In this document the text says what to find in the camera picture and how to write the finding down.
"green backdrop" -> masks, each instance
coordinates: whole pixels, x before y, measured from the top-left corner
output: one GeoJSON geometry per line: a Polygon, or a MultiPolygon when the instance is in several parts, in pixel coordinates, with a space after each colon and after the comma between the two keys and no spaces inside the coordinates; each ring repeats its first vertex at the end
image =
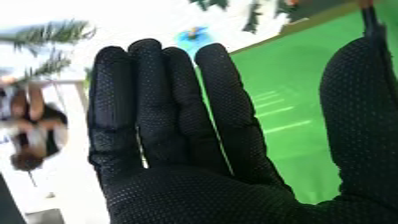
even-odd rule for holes
{"type": "MultiPolygon", "coordinates": [[[[389,26],[389,47],[398,55],[398,1],[378,6],[389,26]]],[[[318,85],[323,68],[345,44],[362,35],[361,14],[233,54],[256,105],[268,155],[298,200],[318,203],[338,195],[338,167],[329,153],[318,85]]]]}

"glove finger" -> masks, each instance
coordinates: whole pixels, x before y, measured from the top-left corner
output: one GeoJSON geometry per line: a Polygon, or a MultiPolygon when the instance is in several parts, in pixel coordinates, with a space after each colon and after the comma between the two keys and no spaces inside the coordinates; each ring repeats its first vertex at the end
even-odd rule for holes
{"type": "Polygon", "coordinates": [[[329,62],[320,98],[341,192],[398,209],[398,91],[385,46],[357,39],[329,62]]]}
{"type": "Polygon", "coordinates": [[[107,47],[96,56],[89,91],[89,161],[99,181],[142,169],[137,144],[135,74],[126,52],[107,47]]]}
{"type": "Polygon", "coordinates": [[[172,97],[178,103],[178,125],[188,139],[190,159],[195,166],[231,175],[220,151],[215,129],[202,103],[201,87],[190,57],[178,48],[163,50],[172,97]]]}
{"type": "Polygon", "coordinates": [[[178,130],[178,110],[160,42],[140,40],[131,44],[128,53],[139,75],[137,124],[147,164],[149,167],[186,164],[186,139],[178,130]]]}
{"type": "Polygon", "coordinates": [[[284,186],[266,157],[263,131],[238,70],[220,44],[199,50],[195,62],[202,72],[217,130],[234,176],[247,183],[284,186]]]}

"black glove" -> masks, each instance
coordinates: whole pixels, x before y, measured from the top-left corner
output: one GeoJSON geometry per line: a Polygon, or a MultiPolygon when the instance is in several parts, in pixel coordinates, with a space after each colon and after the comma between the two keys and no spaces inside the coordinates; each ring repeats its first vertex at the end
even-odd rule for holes
{"type": "Polygon", "coordinates": [[[154,40],[133,43],[128,53],[117,47],[99,51],[89,161],[112,223],[398,223],[398,98],[387,88],[396,83],[377,52],[359,39],[329,64],[322,103],[343,185],[332,201],[304,205],[266,157],[222,45],[204,47],[195,58],[217,132],[186,53],[162,50],[154,40]]]}

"person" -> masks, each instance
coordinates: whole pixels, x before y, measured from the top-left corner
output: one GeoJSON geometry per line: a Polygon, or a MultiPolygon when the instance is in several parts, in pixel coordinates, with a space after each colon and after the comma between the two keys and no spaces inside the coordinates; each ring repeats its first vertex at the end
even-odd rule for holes
{"type": "Polygon", "coordinates": [[[320,98],[343,183],[339,196],[318,205],[297,201],[266,157],[224,46],[211,44],[195,56],[215,127],[183,50],[162,50],[146,39],[128,52],[119,47],[99,51],[89,162],[114,224],[398,223],[398,92],[378,47],[369,38],[357,39],[323,73],[320,98]]]}
{"type": "Polygon", "coordinates": [[[11,114],[11,117],[2,117],[0,128],[11,136],[16,147],[11,163],[16,170],[32,171],[66,145],[67,118],[53,105],[44,104],[37,85],[28,85],[30,103],[23,88],[16,94],[9,96],[2,94],[2,96],[2,111],[3,114],[11,114]]]}

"gloved hand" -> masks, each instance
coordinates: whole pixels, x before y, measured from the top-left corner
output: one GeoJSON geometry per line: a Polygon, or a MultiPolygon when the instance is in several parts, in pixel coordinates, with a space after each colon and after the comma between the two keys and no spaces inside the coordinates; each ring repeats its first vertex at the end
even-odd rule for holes
{"type": "Polygon", "coordinates": [[[343,185],[332,201],[304,205],[266,157],[222,45],[206,46],[195,58],[217,131],[186,53],[162,50],[154,40],[133,43],[128,53],[119,47],[99,51],[89,161],[112,223],[398,223],[398,98],[387,88],[396,83],[377,52],[359,39],[327,67],[322,104],[343,185]]]}

